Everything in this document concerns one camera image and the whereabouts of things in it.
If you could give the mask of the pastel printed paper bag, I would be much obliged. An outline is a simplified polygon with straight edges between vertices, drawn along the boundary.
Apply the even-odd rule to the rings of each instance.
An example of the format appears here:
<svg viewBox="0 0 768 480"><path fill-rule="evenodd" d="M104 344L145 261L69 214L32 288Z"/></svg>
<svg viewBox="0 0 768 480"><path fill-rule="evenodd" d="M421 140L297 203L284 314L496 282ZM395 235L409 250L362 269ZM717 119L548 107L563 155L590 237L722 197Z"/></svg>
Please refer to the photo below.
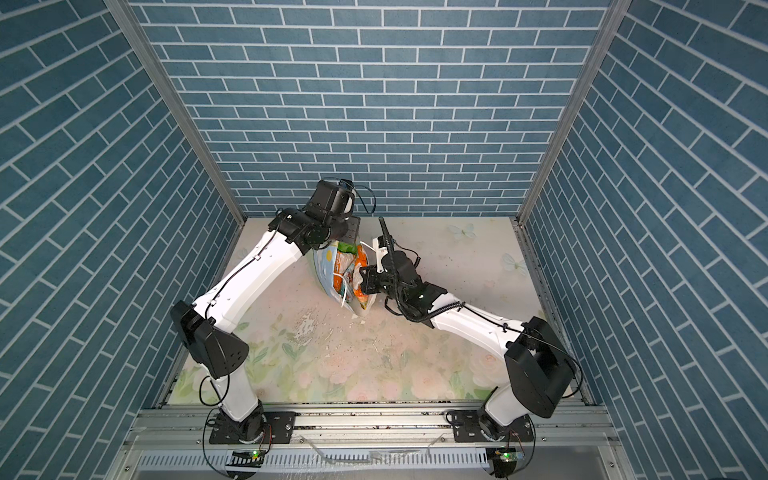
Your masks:
<svg viewBox="0 0 768 480"><path fill-rule="evenodd" d="M312 252L316 278L324 292L341 308L356 316L365 316L374 306L377 295L362 288L362 268L372 266L365 242L346 243L336 240Z"/></svg>

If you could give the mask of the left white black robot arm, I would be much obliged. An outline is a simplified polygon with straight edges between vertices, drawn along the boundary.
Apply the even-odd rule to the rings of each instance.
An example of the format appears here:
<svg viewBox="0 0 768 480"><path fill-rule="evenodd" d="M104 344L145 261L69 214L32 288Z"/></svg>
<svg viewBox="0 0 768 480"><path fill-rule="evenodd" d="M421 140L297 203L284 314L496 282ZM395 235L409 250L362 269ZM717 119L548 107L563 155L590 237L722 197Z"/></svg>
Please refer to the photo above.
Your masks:
<svg viewBox="0 0 768 480"><path fill-rule="evenodd" d="M251 304L282 272L308 251L318 250L348 232L355 201L354 184L321 180L300 209L280 210L257 245L233 271L188 304L177 302L170 317L182 344L202 366L213 386L218 419L234 430L237 443L265 436L264 410L247 378L249 345L235 330Z"/></svg>

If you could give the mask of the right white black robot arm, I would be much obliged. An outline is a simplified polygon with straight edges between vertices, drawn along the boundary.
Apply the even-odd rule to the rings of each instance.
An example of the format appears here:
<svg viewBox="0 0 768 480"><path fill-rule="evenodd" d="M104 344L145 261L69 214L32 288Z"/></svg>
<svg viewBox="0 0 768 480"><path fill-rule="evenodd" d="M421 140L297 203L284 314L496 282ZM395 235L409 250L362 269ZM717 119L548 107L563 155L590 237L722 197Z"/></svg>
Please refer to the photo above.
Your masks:
<svg viewBox="0 0 768 480"><path fill-rule="evenodd" d="M382 293L395 301L407 320L455 334L503 362L506 379L478 410L477 425L498 441L525 416L549 418L577 374L577 361L546 320L521 322L473 307L443 287L426 282L399 250L376 266L360 269L365 294Z"/></svg>

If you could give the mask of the green snack packet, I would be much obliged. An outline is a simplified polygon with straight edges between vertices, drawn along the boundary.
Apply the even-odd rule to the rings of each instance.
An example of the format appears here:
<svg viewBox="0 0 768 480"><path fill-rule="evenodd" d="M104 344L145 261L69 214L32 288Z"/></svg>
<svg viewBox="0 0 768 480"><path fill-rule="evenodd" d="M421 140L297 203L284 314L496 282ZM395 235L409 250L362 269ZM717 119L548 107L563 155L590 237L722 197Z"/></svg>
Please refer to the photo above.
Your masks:
<svg viewBox="0 0 768 480"><path fill-rule="evenodd" d="M358 249L357 246L354 244L349 244L346 242L339 241L337 243L337 250L341 253L348 253L353 256L357 255Z"/></svg>

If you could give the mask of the orange white snack packet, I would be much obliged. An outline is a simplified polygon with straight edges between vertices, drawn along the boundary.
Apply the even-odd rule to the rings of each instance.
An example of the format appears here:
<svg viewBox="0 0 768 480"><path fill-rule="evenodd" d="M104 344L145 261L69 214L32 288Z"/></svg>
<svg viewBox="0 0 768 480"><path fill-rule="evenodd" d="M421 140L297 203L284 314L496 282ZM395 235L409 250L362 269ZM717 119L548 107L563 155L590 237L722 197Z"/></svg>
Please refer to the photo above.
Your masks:
<svg viewBox="0 0 768 480"><path fill-rule="evenodd" d="M358 249L356 256L336 250L333 287L345 301L354 297L365 308L369 303L369 295L362 290L361 269L367 267L369 262L363 246L356 246Z"/></svg>

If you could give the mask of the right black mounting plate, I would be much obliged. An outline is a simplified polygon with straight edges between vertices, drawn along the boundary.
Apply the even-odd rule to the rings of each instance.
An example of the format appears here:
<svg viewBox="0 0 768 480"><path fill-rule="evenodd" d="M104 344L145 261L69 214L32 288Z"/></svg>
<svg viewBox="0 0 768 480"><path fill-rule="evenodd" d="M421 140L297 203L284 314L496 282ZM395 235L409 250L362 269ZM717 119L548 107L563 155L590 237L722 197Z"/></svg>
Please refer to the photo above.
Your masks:
<svg viewBox="0 0 768 480"><path fill-rule="evenodd" d="M484 410L447 410L445 420L452 429L457 443L520 441L532 442L535 434L528 415L504 426L493 420Z"/></svg>

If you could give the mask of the black mounting plate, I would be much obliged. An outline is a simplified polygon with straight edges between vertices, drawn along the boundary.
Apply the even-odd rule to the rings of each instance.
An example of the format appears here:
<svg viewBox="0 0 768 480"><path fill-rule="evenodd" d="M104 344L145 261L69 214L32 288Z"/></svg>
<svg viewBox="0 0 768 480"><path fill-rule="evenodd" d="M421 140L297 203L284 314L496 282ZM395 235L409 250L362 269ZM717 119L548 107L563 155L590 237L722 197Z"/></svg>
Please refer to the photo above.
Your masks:
<svg viewBox="0 0 768 480"><path fill-rule="evenodd" d="M217 411L206 421L209 443L212 445L288 444L295 425L296 414L290 411L256 411L241 422Z"/></svg>
<svg viewBox="0 0 768 480"><path fill-rule="evenodd" d="M447 410L445 420L452 429L457 443L520 441L532 442L535 434L528 415L504 426L493 420L484 410Z"/></svg>

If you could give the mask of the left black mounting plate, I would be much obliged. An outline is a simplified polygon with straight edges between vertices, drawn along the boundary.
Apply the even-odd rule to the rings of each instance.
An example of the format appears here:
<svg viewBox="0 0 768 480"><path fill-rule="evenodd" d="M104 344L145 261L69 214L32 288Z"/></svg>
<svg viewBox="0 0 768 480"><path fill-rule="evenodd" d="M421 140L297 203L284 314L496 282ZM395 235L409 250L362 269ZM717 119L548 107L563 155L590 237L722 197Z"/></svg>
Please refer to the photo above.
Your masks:
<svg viewBox="0 0 768 480"><path fill-rule="evenodd" d="M256 411L241 422L217 411L206 421L209 443L212 445L288 444L295 425L296 414L290 411Z"/></svg>

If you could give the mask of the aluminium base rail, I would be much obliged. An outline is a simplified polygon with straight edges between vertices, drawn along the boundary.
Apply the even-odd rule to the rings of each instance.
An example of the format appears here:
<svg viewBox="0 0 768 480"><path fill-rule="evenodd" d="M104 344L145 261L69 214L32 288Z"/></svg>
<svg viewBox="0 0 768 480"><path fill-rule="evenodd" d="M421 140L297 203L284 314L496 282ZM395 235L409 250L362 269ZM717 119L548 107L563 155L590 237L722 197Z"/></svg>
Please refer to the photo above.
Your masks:
<svg viewBox="0 0 768 480"><path fill-rule="evenodd" d="M296 414L288 444L212 445L204 408L167 407L142 411L109 470L112 479L629 479L633 472L619 435L606 411L578 401L562 403L548 419L530 419L532 442L457 443L444 414L478 410L475 401L389 404L275 404L266 412ZM142 454L191 450L204 454L231 450L258 466L274 449L309 448L406 450L483 448L488 469L382 469L335 472L140 472Z"/></svg>

